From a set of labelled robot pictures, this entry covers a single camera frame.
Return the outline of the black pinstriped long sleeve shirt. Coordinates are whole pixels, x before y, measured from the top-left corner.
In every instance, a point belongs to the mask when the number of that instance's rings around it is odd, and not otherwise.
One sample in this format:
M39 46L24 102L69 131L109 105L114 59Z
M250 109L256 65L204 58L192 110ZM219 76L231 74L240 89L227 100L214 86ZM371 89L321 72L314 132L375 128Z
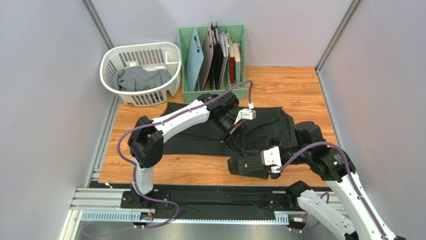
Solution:
M260 179L278 179L271 167L262 164L261 152L275 143L296 144L293 118L281 107L257 108L256 118L248 121L244 133L244 156L221 142L224 131L211 120L194 125L171 137L163 147L163 154L188 154L228 157L228 171L232 175Z

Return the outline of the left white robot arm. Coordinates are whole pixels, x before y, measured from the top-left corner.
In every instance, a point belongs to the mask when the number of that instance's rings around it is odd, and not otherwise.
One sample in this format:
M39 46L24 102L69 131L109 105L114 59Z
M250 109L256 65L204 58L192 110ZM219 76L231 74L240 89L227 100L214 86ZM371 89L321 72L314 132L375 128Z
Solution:
M141 117L133 129L128 146L134 164L132 188L142 196L153 190L154 166L162 159L164 144L173 136L195 125L213 121L224 132L220 141L243 156L246 121L256 118L254 105L241 109L232 119L230 110L239 105L232 93L206 93L191 104L163 117Z

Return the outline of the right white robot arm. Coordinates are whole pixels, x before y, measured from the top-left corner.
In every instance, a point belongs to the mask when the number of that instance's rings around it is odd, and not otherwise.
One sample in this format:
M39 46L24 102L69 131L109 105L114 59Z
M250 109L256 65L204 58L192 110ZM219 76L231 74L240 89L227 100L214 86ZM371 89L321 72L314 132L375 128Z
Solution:
M337 196L346 214L323 201L303 181L286 188L292 204L323 224L340 240L400 240L382 220L368 198L353 162L337 145L327 142L312 121L295 125L295 145L278 144L261 152L261 161L280 174L294 161L307 164Z

